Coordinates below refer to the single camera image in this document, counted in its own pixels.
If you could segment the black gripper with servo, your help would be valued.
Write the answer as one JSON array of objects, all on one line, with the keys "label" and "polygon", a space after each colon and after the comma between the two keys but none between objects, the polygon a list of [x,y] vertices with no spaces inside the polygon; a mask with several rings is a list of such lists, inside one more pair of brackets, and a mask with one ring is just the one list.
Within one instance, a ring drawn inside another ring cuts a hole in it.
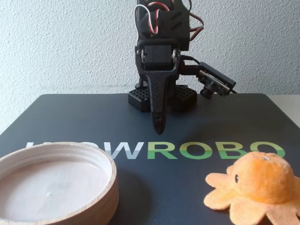
[{"label": "black gripper with servo", "polygon": [[153,127],[161,135],[168,108],[178,105],[180,52],[189,50],[189,39],[150,38],[140,40],[136,47],[135,64],[139,77],[148,85]]}]

